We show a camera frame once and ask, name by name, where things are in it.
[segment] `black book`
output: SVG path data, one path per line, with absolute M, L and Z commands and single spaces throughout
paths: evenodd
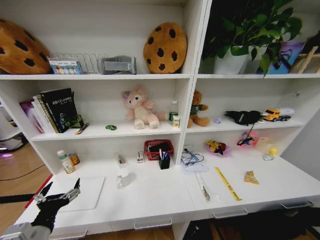
M 42 91 L 40 95 L 59 133 L 67 131 L 71 118 L 77 115 L 71 88 Z

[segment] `wooden floor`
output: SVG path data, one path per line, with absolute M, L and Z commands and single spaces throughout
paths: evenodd
M 33 148 L 27 144 L 8 158 L 0 158 L 0 179 L 11 179 L 24 175 L 43 165 Z M 0 181 L 0 196 L 33 194 L 50 175 L 46 166 L 29 175 L 10 181 Z M 0 204 L 0 234 L 24 212 L 26 202 Z M 214 240 L 220 240 L 215 226 L 210 221 Z M 240 234 L 232 227 L 220 229 L 225 240 L 240 240 Z M 310 233 L 295 240 L 315 240 Z M 85 240 L 174 240 L 171 227 L 146 230 L 123 230 L 104 234 L 89 235 Z

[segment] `white shelf unit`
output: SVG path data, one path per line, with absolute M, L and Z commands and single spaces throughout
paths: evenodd
M 109 57 L 137 58 L 137 75 L 0 75 L 0 102 L 53 173 L 53 181 L 106 177 L 96 208 L 58 213 L 56 232 L 70 234 L 88 229 L 89 234 L 95 234 L 172 222 L 175 239 L 182 240 L 190 220 L 211 218 L 213 212 L 230 216 L 244 208 L 251 213 L 319 199 L 320 182 L 286 160 L 277 157 L 265 162 L 255 149 L 238 149 L 236 142 L 250 126 L 237 125 L 224 117 L 224 112 L 294 108 L 295 114 L 288 122 L 257 123 L 253 129 L 260 136 L 270 137 L 282 153 L 319 109 L 320 75 L 199 74 L 212 0 L 21 2 L 3 0 L 0 16 L 25 27 L 53 53 L 100 52 Z M 308 2 L 319 6 L 315 0 Z M 317 12 L 301 12 L 298 15 L 306 22 L 301 30 L 305 38 L 318 30 L 320 18 Z M 185 63 L 178 74 L 150 74 L 143 59 L 144 44 L 154 27 L 169 21 L 180 24 L 186 32 Z M 172 100 L 178 100 L 180 128 L 161 122 L 158 129 L 135 130 L 133 122 L 125 120 L 127 110 L 120 93 L 133 90 L 137 84 L 146 87 L 149 98 L 156 103 L 156 112 L 167 112 Z M 74 135 L 75 129 L 62 134 L 37 134 L 19 103 L 40 91 L 66 87 L 75 92 L 77 111 L 91 125 L 80 135 Z M 202 103 L 209 106 L 199 113 L 200 117 L 210 117 L 208 127 L 187 128 L 195 89 L 203 94 Z M 213 122 L 216 117 L 222 118 L 221 124 Z M 108 124 L 118 129 L 106 130 Z M 152 139 L 171 140 L 174 155 L 169 169 L 160 170 L 157 162 L 147 159 L 144 164 L 136 164 L 137 152 Z M 204 149 L 204 142 L 210 139 L 229 145 L 232 157 L 211 156 Z M 220 202 L 205 202 L 195 176 L 181 172 L 184 145 L 193 145 L 195 153 L 205 156 L 210 170 L 203 178 L 219 194 Z M 81 163 L 73 174 L 67 175 L 61 168 L 56 156 L 60 149 L 78 153 Z M 135 176 L 125 189 L 117 189 L 115 184 L 117 151 L 123 151 Z M 220 167 L 243 201 L 232 199 L 213 166 Z M 254 170 L 260 185 L 243 182 L 245 171 L 250 170 Z M 37 212 L 33 202 L 17 223 L 32 221 Z

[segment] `yellow tape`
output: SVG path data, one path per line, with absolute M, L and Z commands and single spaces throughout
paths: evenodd
M 230 193 L 234 197 L 236 201 L 241 201 L 242 199 L 236 194 L 235 190 L 232 188 L 232 186 L 229 184 L 228 180 L 225 178 L 224 174 L 220 171 L 218 167 L 214 167 L 217 173 L 220 175 L 222 181 L 226 185 L 226 187 L 229 189 Z

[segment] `white bottle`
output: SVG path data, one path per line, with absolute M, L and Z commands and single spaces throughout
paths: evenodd
M 65 151 L 59 150 L 57 153 L 58 157 L 61 160 L 61 163 L 64 167 L 64 170 L 66 171 L 67 174 L 73 173 L 76 169 L 74 164 L 72 163 L 70 157 L 67 156 Z
M 177 100 L 173 100 L 172 101 L 172 106 L 171 106 L 171 110 L 169 113 L 169 121 L 173 121 L 174 120 L 174 116 L 178 116 L 178 101 Z

